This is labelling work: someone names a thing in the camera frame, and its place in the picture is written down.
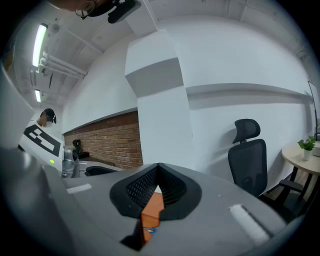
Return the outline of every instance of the round table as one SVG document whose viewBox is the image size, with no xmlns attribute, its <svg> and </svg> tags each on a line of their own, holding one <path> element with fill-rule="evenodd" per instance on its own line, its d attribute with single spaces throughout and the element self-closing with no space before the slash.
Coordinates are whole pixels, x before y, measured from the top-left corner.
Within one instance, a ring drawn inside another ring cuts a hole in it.
<svg viewBox="0 0 320 256">
<path fill-rule="evenodd" d="M 317 190 L 320 187 L 320 157 L 312 155 L 309 161 L 304 160 L 304 150 L 301 149 L 298 145 L 298 143 L 291 144 L 288 146 L 285 146 L 282 151 L 282 156 L 285 160 L 287 160 L 290 164 L 293 165 L 292 174 L 290 177 L 290 181 L 294 181 L 298 172 L 298 169 L 301 171 L 309 173 L 305 185 L 303 187 L 303 190 L 299 196 L 299 200 L 301 200 L 304 196 L 304 194 L 307 191 L 307 188 L 310 184 L 311 178 L 313 175 L 317 176 L 317 180 L 315 183 L 315 186 L 311 192 L 311 195 L 309 196 L 308 200 L 306 201 L 305 205 L 300 211 L 300 214 L 303 214 L 306 212 L 307 208 L 311 204 L 313 198 L 316 195 Z"/>
</svg>

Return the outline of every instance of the orange part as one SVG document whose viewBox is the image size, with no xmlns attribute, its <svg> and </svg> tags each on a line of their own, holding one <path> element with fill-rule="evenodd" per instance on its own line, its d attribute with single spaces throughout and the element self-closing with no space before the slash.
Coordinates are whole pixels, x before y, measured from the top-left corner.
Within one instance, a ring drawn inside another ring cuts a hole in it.
<svg viewBox="0 0 320 256">
<path fill-rule="evenodd" d="M 141 213 L 141 223 L 146 228 L 156 228 L 159 226 L 159 214 L 164 209 L 164 200 L 161 193 L 153 193 L 150 201 Z M 143 230 L 144 241 L 147 243 L 152 235 Z"/>
</svg>

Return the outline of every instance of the pipe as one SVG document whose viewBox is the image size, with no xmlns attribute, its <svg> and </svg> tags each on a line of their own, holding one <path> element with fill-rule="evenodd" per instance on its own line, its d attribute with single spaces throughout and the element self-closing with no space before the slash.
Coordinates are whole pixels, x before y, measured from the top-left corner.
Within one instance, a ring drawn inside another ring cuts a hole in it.
<svg viewBox="0 0 320 256">
<path fill-rule="evenodd" d="M 31 86 L 33 87 L 37 86 L 36 72 L 33 69 L 30 70 L 30 82 L 31 82 Z"/>
<path fill-rule="evenodd" d="M 231 10 L 231 0 L 228 0 L 226 18 L 229 19 Z"/>
<path fill-rule="evenodd" d="M 57 67 L 59 69 L 62 69 L 63 71 L 69 72 L 69 73 L 74 74 L 76 76 L 81 76 L 81 77 L 83 76 L 82 73 L 79 73 L 79 72 L 77 72 L 77 71 L 75 71 L 73 69 L 70 69 L 70 68 L 68 68 L 66 66 L 63 66 L 63 65 L 61 65 L 59 63 L 53 62 L 52 60 L 48 60 L 47 64 L 50 65 L 50 66 L 54 66 L 54 67 Z"/>
<path fill-rule="evenodd" d="M 240 22 L 242 22 L 242 20 L 244 19 L 245 11 L 246 11 L 246 8 L 247 8 L 247 4 L 248 4 L 248 0 L 245 0 L 243 11 L 242 11 L 241 17 L 240 17 Z"/>
<path fill-rule="evenodd" d="M 90 48 L 96 50 L 99 54 L 103 54 L 104 52 L 100 49 L 98 49 L 97 47 L 93 46 L 91 43 L 89 43 L 88 41 L 84 40 L 83 38 L 81 38 L 80 36 L 78 36 L 77 34 L 73 33 L 72 31 L 70 31 L 69 29 L 67 29 L 64 26 L 60 25 L 60 28 L 63 29 L 64 31 L 66 31 L 67 33 L 73 35 L 75 38 L 78 38 L 80 41 L 82 41 L 84 44 L 86 44 L 87 46 L 89 46 Z"/>
<path fill-rule="evenodd" d="M 39 68 L 48 69 L 48 70 L 51 70 L 51 71 L 56 71 L 58 73 L 64 74 L 64 75 L 69 76 L 69 77 L 77 78 L 77 79 L 84 79 L 84 77 L 82 77 L 82 76 L 77 76 L 75 74 L 70 74 L 70 73 L 61 71 L 59 69 L 53 68 L 53 67 L 50 67 L 50 66 L 47 66 L 47 65 L 43 65 L 42 63 L 39 64 Z"/>
<path fill-rule="evenodd" d="M 68 62 L 65 62 L 59 58 L 56 58 L 52 55 L 50 55 L 49 53 L 46 53 L 45 51 L 43 52 L 43 56 L 45 57 L 45 59 L 48 61 L 48 60 L 51 60 L 53 62 L 56 62 L 56 63 L 59 63 L 61 64 L 62 66 L 65 66 L 71 70 L 74 70 L 74 71 L 77 71 L 78 73 L 82 74 L 82 75 L 87 75 L 87 72 L 85 72 L 84 70 L 80 69 L 80 68 L 77 68 L 76 66 L 74 65 L 71 65 L 69 64 Z"/>
<path fill-rule="evenodd" d="M 43 65 L 46 65 L 47 64 L 47 60 L 46 58 L 42 57 L 39 61 L 39 63 L 43 64 Z"/>
</svg>

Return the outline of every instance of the potted plant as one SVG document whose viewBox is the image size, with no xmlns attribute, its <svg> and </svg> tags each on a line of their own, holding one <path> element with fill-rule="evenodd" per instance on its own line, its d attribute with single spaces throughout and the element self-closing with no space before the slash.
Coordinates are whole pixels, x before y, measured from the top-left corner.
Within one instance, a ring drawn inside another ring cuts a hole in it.
<svg viewBox="0 0 320 256">
<path fill-rule="evenodd" d="M 300 148 L 304 150 L 303 152 L 304 160 L 306 161 L 310 160 L 310 157 L 312 156 L 312 150 L 314 149 L 316 144 L 315 138 L 312 136 L 309 136 L 309 138 L 306 141 L 304 141 L 303 139 L 298 141 L 298 144 Z"/>
</svg>

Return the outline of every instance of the chair headrest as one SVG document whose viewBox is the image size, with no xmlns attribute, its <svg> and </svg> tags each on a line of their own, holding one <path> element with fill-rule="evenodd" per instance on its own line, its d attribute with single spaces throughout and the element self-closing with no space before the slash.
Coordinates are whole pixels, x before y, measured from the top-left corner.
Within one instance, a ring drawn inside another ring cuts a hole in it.
<svg viewBox="0 0 320 256">
<path fill-rule="evenodd" d="M 73 144 L 74 146 L 79 146 L 79 144 L 80 144 L 80 139 L 75 139 L 74 141 L 72 141 L 72 144 Z"/>
<path fill-rule="evenodd" d="M 258 137 L 261 131 L 259 124 L 253 119 L 239 119 L 235 121 L 234 124 L 236 127 L 236 136 L 232 144 Z"/>
</svg>

